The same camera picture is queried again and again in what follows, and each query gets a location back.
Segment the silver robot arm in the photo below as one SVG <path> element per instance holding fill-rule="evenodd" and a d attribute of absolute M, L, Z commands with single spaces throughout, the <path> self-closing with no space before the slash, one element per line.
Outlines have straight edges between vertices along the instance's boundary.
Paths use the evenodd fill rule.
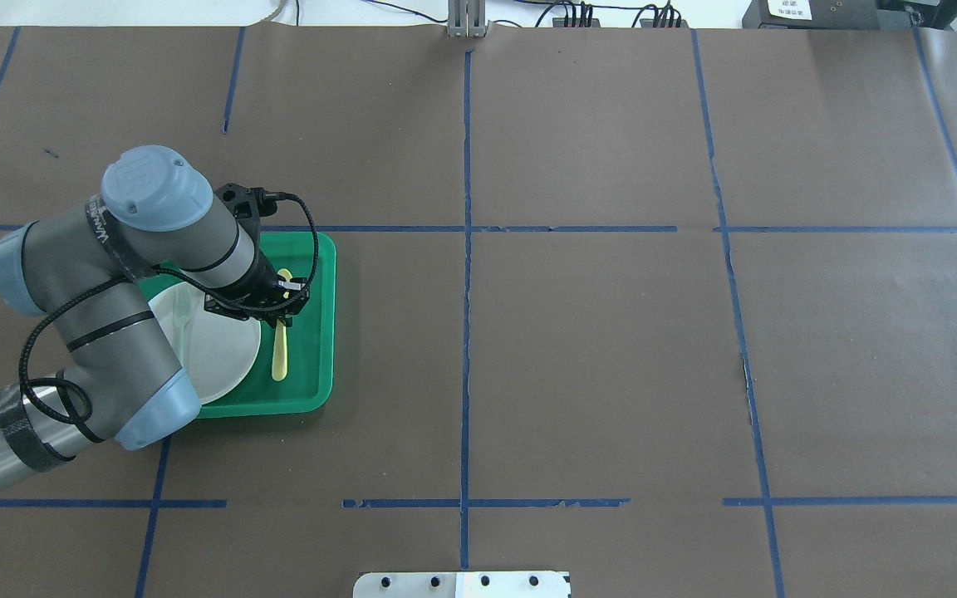
<path fill-rule="evenodd" d="M 296 194 L 213 189 L 164 146 L 122 152 L 83 205 L 0 238 L 0 298 L 37 318 L 0 389 L 0 492 L 107 439 L 143 449 L 194 421 L 201 400 L 138 283 L 174 277 L 240 321 L 287 321 L 317 274 L 282 277 L 261 219 Z"/>

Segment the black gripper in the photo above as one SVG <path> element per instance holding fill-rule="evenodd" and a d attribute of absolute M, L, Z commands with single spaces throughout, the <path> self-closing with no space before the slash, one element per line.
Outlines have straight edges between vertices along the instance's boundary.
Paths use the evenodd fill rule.
<path fill-rule="evenodd" d="M 307 306 L 312 278 L 281 275 L 265 257 L 239 282 L 206 288 L 203 311 L 233 321 L 292 321 Z"/>

